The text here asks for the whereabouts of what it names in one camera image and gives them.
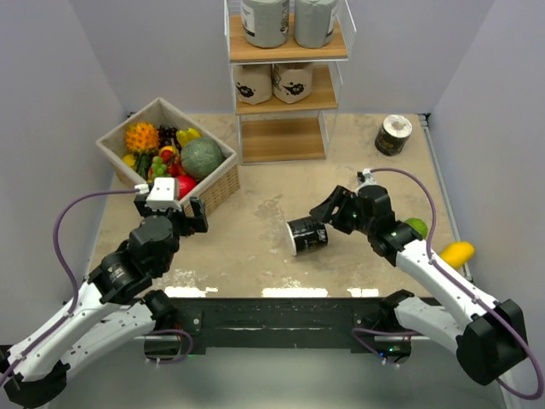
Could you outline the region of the black white roll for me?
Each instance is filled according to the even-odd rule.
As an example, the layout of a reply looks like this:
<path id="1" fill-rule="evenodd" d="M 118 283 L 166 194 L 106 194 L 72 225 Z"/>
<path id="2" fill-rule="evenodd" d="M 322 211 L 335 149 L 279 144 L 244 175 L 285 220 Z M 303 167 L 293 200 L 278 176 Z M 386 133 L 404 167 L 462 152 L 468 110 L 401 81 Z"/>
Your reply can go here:
<path id="1" fill-rule="evenodd" d="M 288 221 L 286 227 L 293 256 L 321 250 L 329 243 L 326 226 L 311 216 Z"/>

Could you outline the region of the black white roll back corner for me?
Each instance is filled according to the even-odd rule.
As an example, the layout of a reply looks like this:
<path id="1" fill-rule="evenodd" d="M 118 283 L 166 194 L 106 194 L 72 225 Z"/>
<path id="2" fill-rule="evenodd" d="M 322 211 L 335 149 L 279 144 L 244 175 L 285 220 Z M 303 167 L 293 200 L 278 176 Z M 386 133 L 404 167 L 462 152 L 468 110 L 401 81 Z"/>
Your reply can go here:
<path id="1" fill-rule="evenodd" d="M 398 114 L 388 115 L 381 123 L 375 138 L 376 149 L 387 156 L 400 154 L 412 134 L 410 120 Z"/>

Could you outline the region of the yellow mango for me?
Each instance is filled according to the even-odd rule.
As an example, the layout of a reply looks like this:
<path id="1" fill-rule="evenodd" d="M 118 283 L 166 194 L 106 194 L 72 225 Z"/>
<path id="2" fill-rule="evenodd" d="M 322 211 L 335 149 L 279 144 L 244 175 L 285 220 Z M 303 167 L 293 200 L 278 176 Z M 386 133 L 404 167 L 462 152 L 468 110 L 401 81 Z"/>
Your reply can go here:
<path id="1" fill-rule="evenodd" d="M 457 241 L 446 246 L 439 254 L 450 267 L 457 269 L 466 264 L 475 254 L 475 248 L 467 241 Z"/>

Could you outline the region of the brown roll edge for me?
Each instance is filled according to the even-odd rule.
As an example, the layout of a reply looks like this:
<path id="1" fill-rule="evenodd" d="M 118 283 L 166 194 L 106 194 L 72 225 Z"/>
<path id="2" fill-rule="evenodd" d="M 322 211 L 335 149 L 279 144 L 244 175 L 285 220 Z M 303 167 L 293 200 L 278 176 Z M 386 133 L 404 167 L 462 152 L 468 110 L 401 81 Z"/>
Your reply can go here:
<path id="1" fill-rule="evenodd" d="M 312 91 L 313 63 L 282 63 L 272 67 L 272 91 L 284 103 L 294 104 Z"/>

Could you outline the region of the brown roll table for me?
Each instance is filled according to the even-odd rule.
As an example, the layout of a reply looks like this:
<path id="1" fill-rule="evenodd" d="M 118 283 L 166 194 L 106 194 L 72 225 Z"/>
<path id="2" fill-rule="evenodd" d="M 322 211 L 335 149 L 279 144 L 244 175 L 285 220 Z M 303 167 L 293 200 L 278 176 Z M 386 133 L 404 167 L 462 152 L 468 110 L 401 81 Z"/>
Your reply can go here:
<path id="1" fill-rule="evenodd" d="M 270 64 L 240 65 L 234 67 L 234 82 L 239 101 L 257 105 L 273 96 L 273 66 Z"/>

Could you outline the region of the grey roll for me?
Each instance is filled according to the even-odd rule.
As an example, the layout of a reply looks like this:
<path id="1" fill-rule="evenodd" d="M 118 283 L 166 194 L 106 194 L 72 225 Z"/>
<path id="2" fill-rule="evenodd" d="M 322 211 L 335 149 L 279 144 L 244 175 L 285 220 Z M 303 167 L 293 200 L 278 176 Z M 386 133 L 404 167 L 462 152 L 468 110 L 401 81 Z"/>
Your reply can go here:
<path id="1" fill-rule="evenodd" d="M 243 0 L 240 16 L 245 39 L 251 45 L 272 49 L 286 43 L 289 33 L 289 0 Z"/>
<path id="2" fill-rule="evenodd" d="M 333 38 L 337 0 L 295 0 L 295 40 L 309 49 L 327 45 Z"/>

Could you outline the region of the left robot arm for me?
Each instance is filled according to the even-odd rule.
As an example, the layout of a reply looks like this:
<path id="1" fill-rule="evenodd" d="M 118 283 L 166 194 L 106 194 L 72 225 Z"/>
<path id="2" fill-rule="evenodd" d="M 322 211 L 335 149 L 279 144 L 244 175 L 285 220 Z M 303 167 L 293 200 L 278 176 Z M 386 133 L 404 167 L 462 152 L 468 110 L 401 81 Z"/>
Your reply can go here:
<path id="1" fill-rule="evenodd" d="M 192 336 L 169 297 L 152 290 L 169 271 L 180 239 L 205 233 L 205 205 L 189 200 L 187 216 L 175 201 L 135 198 L 140 225 L 89 274 L 76 296 L 25 340 L 1 348 L 1 385 L 8 399 L 39 408 L 93 360 L 145 335 L 176 335 L 187 351 Z"/>

